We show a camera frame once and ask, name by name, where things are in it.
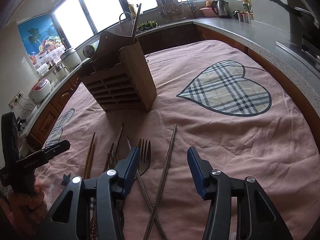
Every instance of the wooden knife block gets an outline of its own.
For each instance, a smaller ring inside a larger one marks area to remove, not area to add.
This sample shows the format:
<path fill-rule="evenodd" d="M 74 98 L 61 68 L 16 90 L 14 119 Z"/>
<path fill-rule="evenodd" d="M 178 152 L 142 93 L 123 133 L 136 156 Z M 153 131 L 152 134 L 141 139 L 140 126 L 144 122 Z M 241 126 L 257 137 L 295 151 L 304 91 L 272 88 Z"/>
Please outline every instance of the wooden knife block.
<path fill-rule="evenodd" d="M 135 38 L 134 44 L 120 48 L 117 53 L 117 46 L 132 43 L 132 40 L 126 41 L 125 38 L 129 37 L 122 36 L 120 42 L 111 42 L 113 39 L 117 41 L 119 36 L 108 32 L 101 35 L 93 61 L 79 71 L 81 81 L 105 111 L 150 111 L 157 96 L 156 86 L 139 40 Z M 101 44 L 101 39 L 108 41 L 110 49 Z"/>

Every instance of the kitchen counter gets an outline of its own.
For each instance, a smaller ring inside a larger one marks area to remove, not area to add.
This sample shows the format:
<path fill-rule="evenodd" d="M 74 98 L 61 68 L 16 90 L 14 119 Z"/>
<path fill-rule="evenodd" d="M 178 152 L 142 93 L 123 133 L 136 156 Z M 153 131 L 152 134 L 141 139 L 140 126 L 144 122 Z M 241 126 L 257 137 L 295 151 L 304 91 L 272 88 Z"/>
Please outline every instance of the kitchen counter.
<path fill-rule="evenodd" d="M 56 92 L 75 74 L 81 67 L 82 64 L 87 62 L 88 60 L 91 60 L 90 58 L 87 58 L 83 60 L 78 66 L 76 66 L 74 69 L 72 69 L 65 78 L 63 78 L 61 81 L 59 81 L 54 88 L 51 89 L 50 93 L 47 95 L 47 97 L 44 99 L 44 101 L 38 105 L 37 111 L 34 113 L 28 124 L 25 126 L 25 129 L 20 134 L 21 139 L 26 138 L 28 134 L 31 131 L 31 128 L 35 124 L 36 120 L 40 116 L 42 110 L 47 106 L 47 104 L 50 102 L 50 100 L 53 98 L 53 96 L 56 94 Z"/>
<path fill-rule="evenodd" d="M 141 33 L 137 37 L 192 23 L 228 36 L 266 59 L 298 87 L 320 116 L 320 73 L 316 69 L 308 68 L 290 53 L 277 46 L 276 41 L 290 43 L 279 35 L 235 19 L 198 18 L 164 24 Z"/>

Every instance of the poster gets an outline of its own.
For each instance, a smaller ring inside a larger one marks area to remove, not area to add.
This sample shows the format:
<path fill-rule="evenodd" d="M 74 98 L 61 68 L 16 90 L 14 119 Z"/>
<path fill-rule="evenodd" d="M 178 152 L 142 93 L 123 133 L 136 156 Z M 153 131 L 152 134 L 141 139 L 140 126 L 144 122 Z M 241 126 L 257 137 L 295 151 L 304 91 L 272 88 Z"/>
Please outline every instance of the poster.
<path fill-rule="evenodd" d="M 51 15 L 45 14 L 18 25 L 26 51 L 36 69 L 51 60 L 59 61 L 66 49 Z"/>

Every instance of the green vegetable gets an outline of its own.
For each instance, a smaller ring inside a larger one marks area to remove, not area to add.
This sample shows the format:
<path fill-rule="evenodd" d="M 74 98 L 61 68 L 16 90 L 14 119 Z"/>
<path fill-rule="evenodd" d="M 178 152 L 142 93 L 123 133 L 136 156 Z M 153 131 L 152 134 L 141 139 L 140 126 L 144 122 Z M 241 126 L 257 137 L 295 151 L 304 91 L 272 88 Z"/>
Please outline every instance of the green vegetable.
<path fill-rule="evenodd" d="M 156 27 L 157 27 L 156 21 L 147 21 L 147 22 L 144 22 L 138 26 L 137 33 L 139 34 L 139 33 L 151 30 Z"/>

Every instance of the electrical outlet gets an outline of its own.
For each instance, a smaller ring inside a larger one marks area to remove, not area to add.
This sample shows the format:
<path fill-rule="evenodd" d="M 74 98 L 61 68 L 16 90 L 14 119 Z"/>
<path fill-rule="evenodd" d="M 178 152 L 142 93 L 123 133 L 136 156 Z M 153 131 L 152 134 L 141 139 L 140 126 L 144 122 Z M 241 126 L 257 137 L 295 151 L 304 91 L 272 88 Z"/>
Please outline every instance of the electrical outlet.
<path fill-rule="evenodd" d="M 19 90 L 19 92 L 14 96 L 14 98 L 9 103 L 9 106 L 13 108 L 22 96 L 23 96 L 23 93 L 21 90 Z"/>

